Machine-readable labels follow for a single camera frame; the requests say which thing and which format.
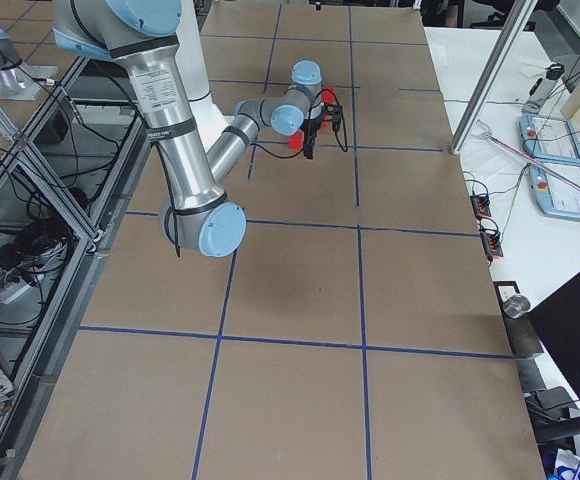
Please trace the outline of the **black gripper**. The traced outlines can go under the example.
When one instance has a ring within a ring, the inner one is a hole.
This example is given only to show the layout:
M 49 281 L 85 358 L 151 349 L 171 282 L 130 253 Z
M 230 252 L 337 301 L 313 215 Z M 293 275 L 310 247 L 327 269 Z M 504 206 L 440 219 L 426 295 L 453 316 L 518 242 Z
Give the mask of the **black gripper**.
M 316 133 L 323 123 L 320 117 L 305 120 L 305 133 L 303 142 L 303 155 L 308 160 L 314 159 L 314 147 L 316 142 Z

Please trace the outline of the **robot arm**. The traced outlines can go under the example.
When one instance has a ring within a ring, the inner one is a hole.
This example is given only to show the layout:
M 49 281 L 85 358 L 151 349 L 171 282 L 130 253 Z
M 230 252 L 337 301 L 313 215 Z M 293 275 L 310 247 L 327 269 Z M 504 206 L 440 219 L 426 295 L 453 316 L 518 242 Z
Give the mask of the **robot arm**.
M 208 257 L 234 252 L 246 216 L 222 181 L 262 129 L 291 136 L 321 121 L 318 64 L 296 63 L 282 96 L 245 100 L 226 118 L 212 101 L 190 1 L 57 1 L 54 35 L 61 49 L 127 72 L 164 169 L 164 235 Z

